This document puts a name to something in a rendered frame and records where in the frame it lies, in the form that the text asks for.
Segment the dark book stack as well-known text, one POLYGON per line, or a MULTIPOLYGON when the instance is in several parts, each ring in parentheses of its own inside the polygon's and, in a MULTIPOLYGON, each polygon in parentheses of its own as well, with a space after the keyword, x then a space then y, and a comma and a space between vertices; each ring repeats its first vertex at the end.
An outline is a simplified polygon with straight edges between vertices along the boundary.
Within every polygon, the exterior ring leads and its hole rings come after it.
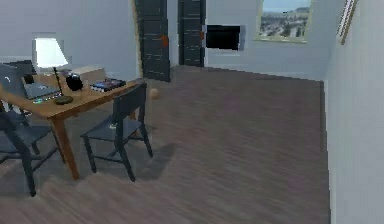
POLYGON ((90 88, 94 91, 99 91, 99 92, 108 92, 110 90, 122 87, 126 84, 125 81, 123 80, 118 80, 118 79, 105 79, 103 81, 97 82, 95 84, 92 84, 90 88))

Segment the beige box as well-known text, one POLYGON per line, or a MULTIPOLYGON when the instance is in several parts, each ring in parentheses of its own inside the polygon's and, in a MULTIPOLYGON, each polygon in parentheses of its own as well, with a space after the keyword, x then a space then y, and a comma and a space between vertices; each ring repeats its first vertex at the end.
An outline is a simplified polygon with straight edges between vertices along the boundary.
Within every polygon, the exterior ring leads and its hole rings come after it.
POLYGON ((90 85, 106 79, 106 72, 103 67, 84 66, 72 70, 72 73, 78 75, 85 88, 90 85))

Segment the black round pot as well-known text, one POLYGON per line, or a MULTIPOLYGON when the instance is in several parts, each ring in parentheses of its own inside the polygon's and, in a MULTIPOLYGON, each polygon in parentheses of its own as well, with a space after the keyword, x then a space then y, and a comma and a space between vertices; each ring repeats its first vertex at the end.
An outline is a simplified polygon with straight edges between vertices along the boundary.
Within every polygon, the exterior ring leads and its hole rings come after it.
POLYGON ((76 74, 70 74, 66 77, 66 83, 70 90, 72 91, 78 91, 82 90, 83 88, 83 82, 79 75, 76 74))

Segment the white shade table lamp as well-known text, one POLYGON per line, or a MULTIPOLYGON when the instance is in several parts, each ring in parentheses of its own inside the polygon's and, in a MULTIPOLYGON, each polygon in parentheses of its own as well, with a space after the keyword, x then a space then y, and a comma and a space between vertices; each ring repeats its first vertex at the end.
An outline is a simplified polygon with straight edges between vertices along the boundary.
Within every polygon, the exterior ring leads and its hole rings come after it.
POLYGON ((36 51, 36 65, 41 69, 52 69, 59 88, 59 95, 55 98, 56 105, 65 105, 73 101, 71 96, 63 93, 58 67, 68 64, 59 43, 55 38, 36 38, 34 40, 36 51))

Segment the window with landscape view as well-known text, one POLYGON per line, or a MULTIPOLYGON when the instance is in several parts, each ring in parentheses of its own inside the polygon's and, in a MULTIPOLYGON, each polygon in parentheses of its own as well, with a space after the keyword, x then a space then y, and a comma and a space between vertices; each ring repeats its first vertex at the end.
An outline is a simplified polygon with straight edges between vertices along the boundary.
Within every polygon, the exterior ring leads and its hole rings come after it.
POLYGON ((260 0, 255 39, 306 43, 314 0, 260 0))

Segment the brown wooden table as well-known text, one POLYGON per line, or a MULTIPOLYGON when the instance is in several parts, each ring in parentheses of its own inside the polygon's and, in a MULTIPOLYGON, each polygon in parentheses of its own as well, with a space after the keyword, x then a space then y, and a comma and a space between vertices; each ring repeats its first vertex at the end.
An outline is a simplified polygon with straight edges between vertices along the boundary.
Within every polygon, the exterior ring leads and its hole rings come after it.
POLYGON ((91 90, 88 86, 82 91, 71 91, 65 86, 65 79, 61 78, 63 93, 71 96, 73 101, 66 105, 56 105, 53 100, 42 103, 34 103, 22 96, 8 92, 0 84, 0 100, 11 103, 20 109, 32 112, 39 117, 47 119, 56 134, 61 151, 64 154, 66 164, 70 170, 74 180, 79 179, 79 172, 71 149, 70 141, 66 132, 64 121, 70 117, 74 117, 82 112, 99 107, 107 102, 112 101, 116 96, 121 95, 124 91, 136 85, 136 80, 128 81, 124 86, 107 92, 98 92, 91 90))

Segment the grey open laptop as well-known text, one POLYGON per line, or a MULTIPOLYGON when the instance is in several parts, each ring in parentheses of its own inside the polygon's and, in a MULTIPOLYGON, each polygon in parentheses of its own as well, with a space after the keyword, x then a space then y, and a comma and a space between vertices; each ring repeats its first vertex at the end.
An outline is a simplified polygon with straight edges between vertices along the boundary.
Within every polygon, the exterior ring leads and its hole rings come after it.
POLYGON ((36 99, 59 92, 58 88, 39 82, 25 84, 16 67, 3 63, 0 63, 0 84, 7 92, 26 99, 36 99))

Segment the black wall television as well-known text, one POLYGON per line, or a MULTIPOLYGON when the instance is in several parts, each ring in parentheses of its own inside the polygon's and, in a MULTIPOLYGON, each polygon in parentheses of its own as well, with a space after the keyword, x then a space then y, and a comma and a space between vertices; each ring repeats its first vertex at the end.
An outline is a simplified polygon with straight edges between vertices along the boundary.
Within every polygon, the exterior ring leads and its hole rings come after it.
POLYGON ((242 25, 207 25, 205 46, 209 49, 241 51, 244 45, 245 27, 242 25))

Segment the dark grey chair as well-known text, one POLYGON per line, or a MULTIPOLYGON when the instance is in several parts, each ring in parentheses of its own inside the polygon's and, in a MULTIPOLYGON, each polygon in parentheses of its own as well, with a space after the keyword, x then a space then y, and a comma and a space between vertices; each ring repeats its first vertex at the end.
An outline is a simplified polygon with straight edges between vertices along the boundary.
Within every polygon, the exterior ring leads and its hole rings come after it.
POLYGON ((128 158, 125 145, 130 140, 142 141, 150 157, 153 157, 148 131, 145 125, 147 83, 139 82, 113 100, 112 114, 105 120, 81 134, 91 170, 96 173, 95 160, 122 164, 132 182, 136 177, 128 158), (107 155, 96 155, 90 145, 91 140, 113 143, 113 150, 107 155))
POLYGON ((37 143, 49 133, 55 137, 49 126, 32 125, 23 126, 12 122, 4 111, 0 111, 0 164, 10 159, 20 159, 26 177, 29 193, 36 195, 34 172, 39 169, 56 152, 60 151, 58 144, 53 146, 46 154, 36 155, 31 151, 33 144, 37 143))

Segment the dark panelled door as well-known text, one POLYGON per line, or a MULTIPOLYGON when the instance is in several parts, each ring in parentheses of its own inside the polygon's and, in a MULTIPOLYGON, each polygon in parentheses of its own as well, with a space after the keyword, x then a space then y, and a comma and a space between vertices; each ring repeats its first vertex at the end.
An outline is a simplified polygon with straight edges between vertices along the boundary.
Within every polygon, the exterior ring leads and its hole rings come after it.
POLYGON ((203 31, 205 18, 206 0, 178 0, 180 65, 204 66, 205 50, 200 31, 203 31))
POLYGON ((135 0, 143 77, 170 81, 169 46, 162 46, 168 36, 167 0, 135 0))

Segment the framed wall picture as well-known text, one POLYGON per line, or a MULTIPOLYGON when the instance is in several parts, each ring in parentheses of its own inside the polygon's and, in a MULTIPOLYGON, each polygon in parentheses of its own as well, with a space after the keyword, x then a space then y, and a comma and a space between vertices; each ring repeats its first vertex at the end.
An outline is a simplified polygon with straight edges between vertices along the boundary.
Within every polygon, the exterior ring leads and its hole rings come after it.
POLYGON ((351 21, 356 9, 358 0, 345 0, 340 17, 336 37, 341 45, 345 44, 351 21))

